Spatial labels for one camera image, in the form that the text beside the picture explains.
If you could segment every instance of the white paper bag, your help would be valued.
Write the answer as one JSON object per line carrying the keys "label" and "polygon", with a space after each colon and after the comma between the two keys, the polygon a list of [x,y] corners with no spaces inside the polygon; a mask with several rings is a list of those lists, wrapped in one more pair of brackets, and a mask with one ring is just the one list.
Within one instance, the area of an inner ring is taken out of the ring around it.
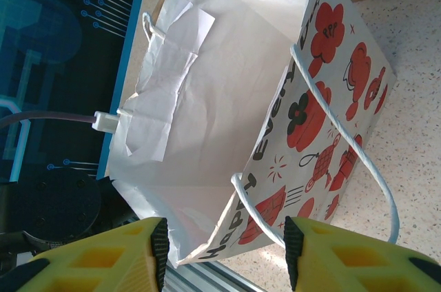
{"label": "white paper bag", "polygon": [[173,264],[269,244],[234,173],[274,228],[331,219],[357,158],[297,73],[293,43],[365,145],[394,76],[350,0],[165,0],[109,168],[140,218],[168,219]]}

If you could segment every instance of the cable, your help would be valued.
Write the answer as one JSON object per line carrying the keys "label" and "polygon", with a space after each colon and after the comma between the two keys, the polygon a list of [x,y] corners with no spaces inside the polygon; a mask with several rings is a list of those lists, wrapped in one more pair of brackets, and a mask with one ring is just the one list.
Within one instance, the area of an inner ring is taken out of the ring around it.
{"label": "cable", "polygon": [[[391,193],[390,188],[388,187],[386,181],[381,176],[381,173],[378,171],[378,168],[375,166],[375,164],[372,162],[372,160],[368,157],[368,155],[365,153],[365,151],[357,144],[357,142],[352,138],[351,134],[346,130],[346,128],[340,123],[340,121],[337,119],[336,115],[331,111],[331,108],[328,106],[326,101],[324,100],[322,94],[316,87],[315,83],[312,81],[311,76],[309,75],[308,71],[304,68],[304,63],[301,58],[300,52],[298,51],[297,45],[293,45],[291,47],[291,55],[294,58],[294,61],[300,70],[300,73],[302,74],[303,78],[306,81],[306,84],[308,85],[308,88],[311,90],[311,93],[316,97],[318,104],[321,106],[323,111],[325,111],[325,114],[328,116],[328,118],[331,120],[331,122],[334,124],[336,129],[340,132],[340,134],[343,136],[343,138],[349,143],[349,145],[353,148],[355,153],[357,153],[360,160],[363,162],[363,164],[366,166],[366,168],[371,172],[373,178],[376,180],[378,185],[380,185],[380,188],[386,197],[387,202],[390,206],[391,211],[391,234],[389,236],[389,242],[396,243],[398,239],[398,235],[400,233],[400,217],[398,216],[398,210],[397,206],[395,204],[395,200],[393,199],[393,195]],[[238,194],[238,197],[240,198],[240,201],[242,201],[245,208],[248,210],[248,213],[250,216],[254,219],[256,224],[262,229],[262,231],[275,243],[279,244],[281,247],[285,248],[285,243],[283,241],[282,236],[274,231],[262,218],[262,216],[257,212],[257,209],[252,204],[251,200],[249,199],[248,194],[245,192],[243,188],[243,184],[240,181],[242,174],[234,174],[232,176],[232,184],[234,186],[234,189],[236,189],[236,192]]]}
{"label": "cable", "polygon": [[34,118],[50,118],[56,120],[67,120],[84,123],[95,123],[95,116],[86,116],[80,114],[63,113],[63,112],[47,112],[47,111],[27,111],[20,112],[5,116],[0,119],[0,129],[7,127],[13,123],[20,122],[22,120],[30,120]]}

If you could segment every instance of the printed paper bag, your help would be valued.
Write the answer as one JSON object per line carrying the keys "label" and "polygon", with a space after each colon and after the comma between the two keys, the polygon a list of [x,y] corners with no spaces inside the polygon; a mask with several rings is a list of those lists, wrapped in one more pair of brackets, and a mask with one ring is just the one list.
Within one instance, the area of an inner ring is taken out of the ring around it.
{"label": "printed paper bag", "polygon": [[394,81],[350,0],[165,0],[109,167],[140,218],[166,217],[173,264],[269,244],[266,222],[331,220],[357,157],[311,95],[290,47],[365,145]]}

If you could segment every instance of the bag handle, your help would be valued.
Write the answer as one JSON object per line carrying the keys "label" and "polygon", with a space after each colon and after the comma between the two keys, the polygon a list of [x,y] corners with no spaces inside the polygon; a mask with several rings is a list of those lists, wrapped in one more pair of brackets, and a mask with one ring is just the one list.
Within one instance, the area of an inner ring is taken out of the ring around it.
{"label": "bag handle", "polygon": [[[314,84],[311,76],[309,75],[308,71],[305,69],[305,64],[303,62],[303,59],[300,55],[300,52],[298,50],[297,45],[293,45],[291,47],[291,55],[294,58],[294,62],[296,63],[298,69],[300,70],[300,73],[302,74],[303,78],[306,81],[306,84],[308,85],[308,88],[311,90],[311,93],[316,97],[316,100],[318,104],[321,106],[325,114],[328,116],[328,118],[331,120],[331,122],[334,124],[336,129],[340,132],[342,137],[349,143],[349,145],[353,148],[355,153],[357,153],[360,160],[363,162],[363,164],[366,166],[366,168],[371,172],[373,178],[376,180],[378,185],[380,185],[380,188],[386,197],[387,202],[390,206],[390,212],[391,212],[391,233],[389,236],[389,242],[396,243],[398,239],[398,235],[400,233],[400,218],[398,216],[398,210],[395,203],[395,200],[393,199],[392,192],[387,185],[384,178],[381,176],[380,171],[375,166],[375,164],[372,162],[370,157],[366,154],[366,152],[359,146],[359,144],[352,138],[351,134],[346,130],[346,128],[341,124],[341,122],[337,119],[336,115],[332,112],[331,108],[328,106],[326,101],[324,100],[322,94],[320,93],[320,90],[317,88],[317,86]],[[248,194],[245,192],[243,188],[243,184],[240,181],[242,178],[242,174],[234,174],[232,176],[232,184],[234,186],[234,189],[236,189],[236,192],[240,198],[240,201],[242,201],[244,207],[247,209],[249,215],[254,219],[256,224],[262,229],[262,231],[276,244],[279,244],[281,247],[285,248],[285,242],[283,241],[283,237],[275,230],[273,230],[272,227],[270,227],[262,218],[262,216],[259,214],[259,212],[256,210],[254,204],[252,204],[252,201],[249,199]]]}

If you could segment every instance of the speckled countertop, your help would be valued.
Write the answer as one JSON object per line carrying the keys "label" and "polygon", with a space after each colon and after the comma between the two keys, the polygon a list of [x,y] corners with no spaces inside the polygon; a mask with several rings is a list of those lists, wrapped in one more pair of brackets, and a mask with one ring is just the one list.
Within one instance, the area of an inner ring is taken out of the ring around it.
{"label": "speckled countertop", "polygon": [[[141,12],[153,11],[157,1],[143,0]],[[441,0],[368,0],[356,7],[398,75],[366,151],[395,196],[398,244],[441,261]],[[146,49],[138,27],[123,100]],[[389,218],[380,188],[358,165],[332,224],[385,240]],[[290,291],[284,257],[272,245],[221,262],[268,291]]]}

